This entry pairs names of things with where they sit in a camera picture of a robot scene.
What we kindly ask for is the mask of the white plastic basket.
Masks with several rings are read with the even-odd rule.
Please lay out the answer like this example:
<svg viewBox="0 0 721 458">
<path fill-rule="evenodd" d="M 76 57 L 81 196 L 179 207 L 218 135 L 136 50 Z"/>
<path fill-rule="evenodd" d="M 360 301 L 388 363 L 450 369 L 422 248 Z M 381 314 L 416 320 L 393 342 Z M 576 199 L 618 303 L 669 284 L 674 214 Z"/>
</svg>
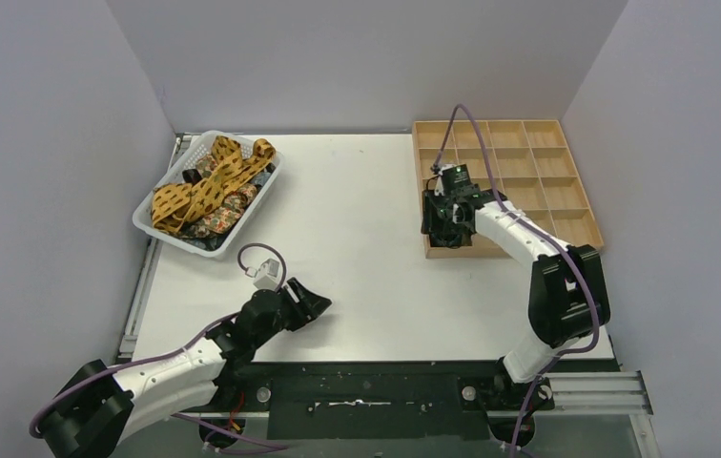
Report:
<svg viewBox="0 0 721 458">
<path fill-rule="evenodd" d="M 137 206 L 133 224 L 183 251 L 221 258 L 258 212 L 283 164 L 283 154 L 265 138 L 205 132 Z"/>
</svg>

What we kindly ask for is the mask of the dark floral tie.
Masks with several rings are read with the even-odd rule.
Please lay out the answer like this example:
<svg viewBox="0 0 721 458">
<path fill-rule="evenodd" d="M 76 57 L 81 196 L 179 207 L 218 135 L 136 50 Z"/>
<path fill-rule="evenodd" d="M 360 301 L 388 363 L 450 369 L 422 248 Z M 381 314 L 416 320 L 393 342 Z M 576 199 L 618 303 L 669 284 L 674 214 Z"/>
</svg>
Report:
<svg viewBox="0 0 721 458">
<path fill-rule="evenodd" d="M 471 233 L 466 228 L 439 230 L 428 238 L 432 247 L 459 249 L 472 245 Z"/>
</svg>

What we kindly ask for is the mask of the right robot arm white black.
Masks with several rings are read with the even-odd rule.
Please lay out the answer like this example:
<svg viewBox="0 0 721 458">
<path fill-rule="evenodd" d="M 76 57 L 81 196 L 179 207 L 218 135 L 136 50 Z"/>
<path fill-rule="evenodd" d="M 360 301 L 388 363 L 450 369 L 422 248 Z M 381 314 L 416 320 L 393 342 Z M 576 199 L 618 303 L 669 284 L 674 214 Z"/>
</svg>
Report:
<svg viewBox="0 0 721 458">
<path fill-rule="evenodd" d="M 528 270 L 530 329 L 501 360 L 513 384 L 532 381 L 554 357 L 609 321 L 598 251 L 551 235 L 499 191 L 481 189 L 465 165 L 444 165 L 435 187 L 423 190 L 421 232 L 445 248 L 482 236 Z"/>
</svg>

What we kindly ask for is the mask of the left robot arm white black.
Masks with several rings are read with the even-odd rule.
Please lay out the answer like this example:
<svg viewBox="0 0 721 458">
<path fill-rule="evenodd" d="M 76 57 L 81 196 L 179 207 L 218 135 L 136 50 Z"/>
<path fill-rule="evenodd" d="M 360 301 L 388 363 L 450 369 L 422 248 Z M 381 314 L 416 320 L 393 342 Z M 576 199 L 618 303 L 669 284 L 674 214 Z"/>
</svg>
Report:
<svg viewBox="0 0 721 458">
<path fill-rule="evenodd" d="M 332 303 L 292 278 L 256 291 L 237 313 L 207 324 L 174 351 L 113 366 L 84 364 L 34 415 L 29 434 L 56 457 L 108 457 L 134 433 L 189 408 L 226 409 L 237 400 L 237 372 L 257 351 Z"/>
</svg>

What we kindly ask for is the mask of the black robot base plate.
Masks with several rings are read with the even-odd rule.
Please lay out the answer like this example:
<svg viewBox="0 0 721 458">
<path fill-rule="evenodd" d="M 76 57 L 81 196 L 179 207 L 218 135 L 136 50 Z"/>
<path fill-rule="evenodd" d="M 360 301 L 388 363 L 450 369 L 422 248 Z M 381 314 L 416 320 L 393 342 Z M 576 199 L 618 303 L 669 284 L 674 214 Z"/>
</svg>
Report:
<svg viewBox="0 0 721 458">
<path fill-rule="evenodd" d="M 200 412 L 235 421 L 256 414 L 274 440 L 507 441 L 522 404 L 524 445 L 534 413 L 555 407 L 550 382 L 511 386 L 493 361 L 251 363 Z"/>
</svg>

